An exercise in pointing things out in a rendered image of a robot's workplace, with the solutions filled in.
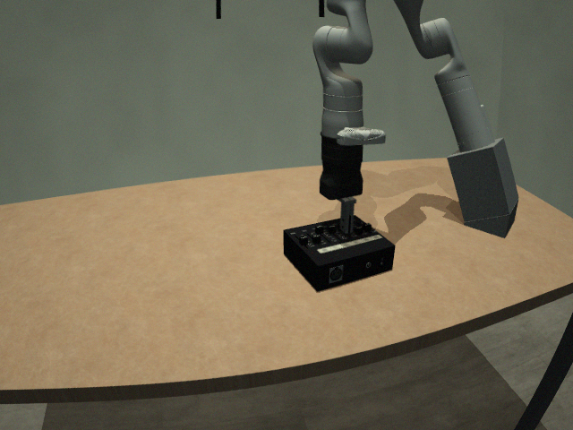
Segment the black lighting desk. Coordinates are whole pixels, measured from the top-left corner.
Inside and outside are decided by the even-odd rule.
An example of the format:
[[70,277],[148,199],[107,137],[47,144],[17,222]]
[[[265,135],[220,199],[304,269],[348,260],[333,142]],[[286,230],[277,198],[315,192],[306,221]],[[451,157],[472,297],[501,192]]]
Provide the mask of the black lighting desk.
[[317,292],[393,267],[395,245],[355,215],[353,233],[333,219],[284,229],[283,237],[284,255]]

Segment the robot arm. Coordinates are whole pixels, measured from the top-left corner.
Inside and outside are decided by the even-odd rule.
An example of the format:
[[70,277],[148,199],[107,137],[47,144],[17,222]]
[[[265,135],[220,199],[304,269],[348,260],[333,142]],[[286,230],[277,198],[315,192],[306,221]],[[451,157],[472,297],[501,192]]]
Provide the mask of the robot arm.
[[[425,59],[450,54],[435,75],[460,152],[495,142],[484,105],[462,57],[455,33],[445,18],[420,24],[423,0],[394,0],[420,55]],[[323,106],[356,111],[363,108],[362,82],[343,72],[340,63],[361,65],[372,55],[366,0],[327,0],[330,12],[347,17],[348,26],[323,26],[312,42],[323,84]],[[421,28],[421,29],[420,29]]]

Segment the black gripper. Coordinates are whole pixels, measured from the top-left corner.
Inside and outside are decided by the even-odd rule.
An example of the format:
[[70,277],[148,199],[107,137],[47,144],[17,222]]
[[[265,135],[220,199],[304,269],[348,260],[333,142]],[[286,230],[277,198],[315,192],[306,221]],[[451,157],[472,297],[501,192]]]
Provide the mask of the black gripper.
[[320,194],[341,202],[340,229],[346,234],[353,232],[356,203],[353,196],[363,193],[360,171],[363,145],[382,144],[385,139],[382,130],[363,127],[362,109],[341,111],[323,107]]

